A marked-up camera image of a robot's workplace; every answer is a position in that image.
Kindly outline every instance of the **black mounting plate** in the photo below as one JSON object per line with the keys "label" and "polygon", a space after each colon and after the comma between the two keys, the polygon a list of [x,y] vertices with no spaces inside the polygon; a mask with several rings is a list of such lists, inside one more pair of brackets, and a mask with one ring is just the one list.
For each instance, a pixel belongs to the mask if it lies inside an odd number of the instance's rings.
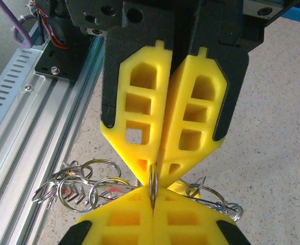
{"label": "black mounting plate", "polygon": [[[45,47],[42,56],[35,66],[35,72],[51,79],[65,79],[71,83],[77,81],[79,73],[88,54],[91,39],[88,43],[63,50],[51,42]],[[59,74],[51,73],[52,67],[59,69]]]}

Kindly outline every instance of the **cable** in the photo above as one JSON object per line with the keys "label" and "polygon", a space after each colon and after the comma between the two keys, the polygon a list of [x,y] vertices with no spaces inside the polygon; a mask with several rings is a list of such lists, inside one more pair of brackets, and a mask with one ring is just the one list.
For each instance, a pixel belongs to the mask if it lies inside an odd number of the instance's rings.
{"label": "cable", "polygon": [[58,44],[55,42],[55,40],[53,39],[53,37],[52,37],[52,35],[51,35],[51,32],[50,32],[50,30],[49,30],[49,28],[48,28],[48,26],[47,26],[47,24],[46,24],[44,18],[42,18],[42,23],[43,23],[43,26],[44,26],[46,32],[48,33],[48,36],[49,36],[51,42],[53,43],[53,45],[54,45],[55,47],[61,48],[61,49],[63,49],[63,50],[68,50],[68,49],[69,49],[68,47],[60,46],[60,45],[58,45]]}
{"label": "cable", "polygon": [[32,5],[35,8],[37,8],[39,13],[41,14],[41,19],[42,19],[41,21],[53,45],[64,50],[69,49],[68,47],[64,46],[65,44],[61,42],[59,38],[57,38],[57,36],[55,35],[55,32],[50,24],[48,16],[41,10],[39,6],[37,6],[36,4],[32,4]]}
{"label": "cable", "polygon": [[[22,25],[22,24],[25,23],[27,20],[29,20],[29,19],[35,19],[35,18],[36,18],[36,16],[34,16],[34,15],[32,15],[32,14],[26,15],[26,16],[24,16],[22,19],[19,20],[19,23]],[[22,43],[22,42],[20,42],[20,41],[18,40],[18,29],[17,29],[17,28],[13,29],[13,40],[15,40],[16,43],[20,43],[19,45],[25,44],[25,43]]]}
{"label": "cable", "polygon": [[44,37],[44,31],[42,25],[42,15],[40,11],[37,12],[37,23],[38,23],[39,32],[41,34],[41,44],[43,44],[45,43],[45,37]]}
{"label": "cable", "polygon": [[[15,26],[14,33],[15,33],[15,30],[17,30],[17,33],[14,34],[15,42],[20,47],[31,48],[33,46],[32,38],[30,37],[28,32],[24,29],[24,27],[22,26],[22,23],[24,23],[25,20],[24,19],[18,20],[2,0],[0,0],[0,8],[4,12],[4,14],[10,19],[10,21],[14,24],[14,26]],[[26,43],[22,43],[16,38],[18,32],[20,32],[22,34]]]}

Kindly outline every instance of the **speckled floor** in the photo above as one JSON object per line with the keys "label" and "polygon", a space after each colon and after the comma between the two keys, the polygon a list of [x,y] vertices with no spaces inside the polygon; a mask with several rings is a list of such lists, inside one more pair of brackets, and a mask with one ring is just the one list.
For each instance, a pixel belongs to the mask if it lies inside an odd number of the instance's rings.
{"label": "speckled floor", "polygon": [[[223,146],[186,174],[207,185],[245,214],[238,222],[251,244],[300,244],[300,23],[280,18],[250,65]],[[115,161],[135,178],[99,130],[101,79],[71,152],[71,160]],[[106,168],[96,169],[98,173]],[[56,203],[39,245],[57,244],[79,214]]]}

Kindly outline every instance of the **screw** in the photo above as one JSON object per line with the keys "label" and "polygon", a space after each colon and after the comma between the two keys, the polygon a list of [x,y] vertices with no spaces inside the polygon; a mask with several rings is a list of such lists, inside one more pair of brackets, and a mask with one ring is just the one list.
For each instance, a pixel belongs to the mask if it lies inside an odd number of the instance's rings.
{"label": "screw", "polygon": [[259,16],[267,16],[271,13],[272,13],[272,8],[271,7],[265,7],[265,8],[262,8],[258,11]]}
{"label": "screw", "polygon": [[95,34],[95,35],[101,35],[102,32],[100,30],[96,30],[96,29],[93,29],[92,32]]}
{"label": "screw", "polygon": [[32,89],[33,89],[33,86],[30,84],[25,86],[26,91],[31,91]]}
{"label": "screw", "polygon": [[59,70],[58,67],[52,66],[52,67],[51,67],[51,73],[52,73],[53,75],[58,75],[58,74],[60,73],[60,70]]}

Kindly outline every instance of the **black wire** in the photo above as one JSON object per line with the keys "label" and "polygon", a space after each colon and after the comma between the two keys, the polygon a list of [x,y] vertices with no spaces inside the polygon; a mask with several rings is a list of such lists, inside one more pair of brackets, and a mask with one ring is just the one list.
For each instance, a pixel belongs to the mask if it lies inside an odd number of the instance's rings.
{"label": "black wire", "polygon": [[42,24],[42,15],[39,11],[37,11],[37,22],[41,34],[41,45],[42,45],[43,43],[45,43],[45,37],[44,37],[43,24]]}

